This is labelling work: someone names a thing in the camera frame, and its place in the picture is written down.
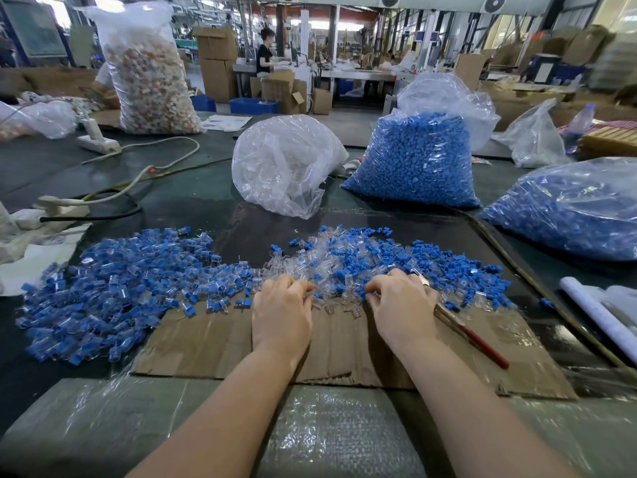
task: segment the plastic wrap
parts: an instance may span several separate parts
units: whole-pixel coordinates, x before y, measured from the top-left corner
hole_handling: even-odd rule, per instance
[[[445,113],[408,116],[394,110],[378,119],[365,159],[342,187],[386,199],[480,206],[465,121]]]
[[[119,478],[169,438],[219,380],[62,379],[0,442],[0,468],[25,477]],[[628,478],[637,455],[631,400],[505,402],[586,477]],[[417,393],[290,386],[257,477],[452,476],[440,434]]]
[[[75,131],[73,106],[63,101],[14,107],[0,103],[0,141],[40,133],[60,139]]]
[[[601,157],[522,176],[481,217],[548,247],[637,260],[637,160]]]
[[[453,72],[421,72],[398,94],[398,108],[408,115],[444,112],[461,116],[469,130],[471,150],[489,141],[500,116],[489,95],[472,92]]]
[[[306,220],[319,209],[320,184],[348,158],[337,136],[316,119],[273,117],[237,140],[233,182],[246,201]]]
[[[518,168],[540,168],[572,162],[564,151],[564,141],[549,115],[555,99],[548,99],[522,114],[503,134],[492,136],[512,149]]]
[[[127,4],[116,13],[94,6],[82,10],[98,26],[121,103],[123,130],[130,134],[203,132],[170,28],[173,8],[158,1]]]

